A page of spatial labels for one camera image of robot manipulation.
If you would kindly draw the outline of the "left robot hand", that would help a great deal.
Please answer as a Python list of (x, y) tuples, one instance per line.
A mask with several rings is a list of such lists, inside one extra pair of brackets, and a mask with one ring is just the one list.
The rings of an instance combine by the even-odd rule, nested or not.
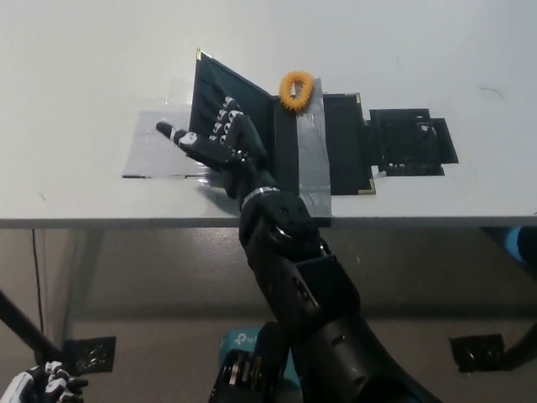
[(71, 375), (60, 361), (48, 361), (15, 375), (1, 403), (83, 402), (87, 379)]

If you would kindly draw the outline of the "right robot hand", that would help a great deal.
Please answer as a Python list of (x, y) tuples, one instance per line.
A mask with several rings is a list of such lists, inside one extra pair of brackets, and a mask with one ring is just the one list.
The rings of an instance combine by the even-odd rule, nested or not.
[(224, 97), (212, 119), (209, 134), (175, 128), (165, 121), (156, 123), (155, 129), (190, 159), (222, 173), (230, 198), (245, 203), (259, 193), (277, 191), (263, 142), (237, 101)]

